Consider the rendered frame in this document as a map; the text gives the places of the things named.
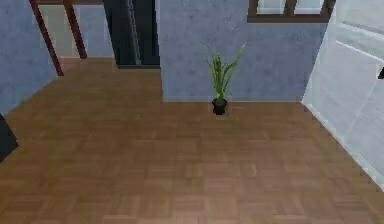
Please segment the green house plant black pot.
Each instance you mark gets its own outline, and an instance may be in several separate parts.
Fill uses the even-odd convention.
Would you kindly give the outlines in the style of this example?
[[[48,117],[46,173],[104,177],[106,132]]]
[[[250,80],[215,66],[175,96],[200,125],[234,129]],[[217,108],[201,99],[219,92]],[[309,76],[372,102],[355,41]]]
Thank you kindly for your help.
[[[213,81],[213,88],[215,90],[215,98],[211,101],[213,106],[212,111],[215,115],[224,115],[226,112],[226,106],[228,103],[226,96],[229,94],[227,88],[245,47],[246,44],[243,43],[234,61],[230,63],[222,62],[221,56],[216,50],[212,52],[210,59],[208,59],[205,55],[202,55],[209,67],[210,75]]]

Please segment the black tall cupboard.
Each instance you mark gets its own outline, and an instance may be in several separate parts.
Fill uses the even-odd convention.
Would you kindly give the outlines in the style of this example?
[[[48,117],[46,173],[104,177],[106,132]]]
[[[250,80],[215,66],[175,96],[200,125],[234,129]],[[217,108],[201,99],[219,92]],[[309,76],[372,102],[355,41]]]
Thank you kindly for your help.
[[[102,0],[119,69],[159,69],[155,0]]]

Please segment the brown framed window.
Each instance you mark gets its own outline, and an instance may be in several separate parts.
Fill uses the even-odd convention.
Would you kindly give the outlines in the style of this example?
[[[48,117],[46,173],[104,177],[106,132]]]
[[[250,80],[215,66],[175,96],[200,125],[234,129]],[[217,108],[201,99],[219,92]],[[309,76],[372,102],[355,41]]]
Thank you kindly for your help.
[[[317,14],[298,14],[295,12],[298,0],[283,0],[283,12],[261,14],[257,11],[261,0],[249,0],[248,23],[328,23],[336,0],[323,0],[321,10]]]

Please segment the white room door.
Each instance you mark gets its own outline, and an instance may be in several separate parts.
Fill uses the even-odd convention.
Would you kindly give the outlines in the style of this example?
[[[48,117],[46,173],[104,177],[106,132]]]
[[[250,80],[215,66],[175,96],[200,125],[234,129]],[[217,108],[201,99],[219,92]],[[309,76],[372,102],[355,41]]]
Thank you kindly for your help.
[[[302,103],[384,191],[384,0],[336,0]]]

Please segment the black furniture corner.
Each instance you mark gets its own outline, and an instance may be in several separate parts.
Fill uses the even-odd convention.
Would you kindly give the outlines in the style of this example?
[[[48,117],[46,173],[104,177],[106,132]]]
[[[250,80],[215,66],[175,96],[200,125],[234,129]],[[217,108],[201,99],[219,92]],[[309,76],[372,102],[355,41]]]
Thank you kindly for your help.
[[[0,163],[19,146],[17,138],[0,113]]]

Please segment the brown door frame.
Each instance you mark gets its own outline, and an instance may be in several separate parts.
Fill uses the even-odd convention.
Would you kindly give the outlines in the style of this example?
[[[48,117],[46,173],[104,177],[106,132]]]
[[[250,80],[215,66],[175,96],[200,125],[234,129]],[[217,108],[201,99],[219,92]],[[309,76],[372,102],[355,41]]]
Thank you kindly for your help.
[[[43,16],[39,9],[40,5],[63,5],[64,11],[67,14],[67,20],[70,25],[70,30],[74,38],[77,52],[79,53],[80,59],[86,59],[87,53],[85,50],[84,41],[80,31],[80,26],[75,15],[74,6],[75,5],[102,5],[103,0],[29,0],[30,7],[32,9],[33,15],[36,19],[37,25],[39,27],[40,33],[43,37],[47,50],[49,52],[51,61],[54,65],[56,73],[58,76],[63,76],[63,70],[59,62],[59,58],[55,52],[52,40],[49,36],[48,29],[45,25]]]

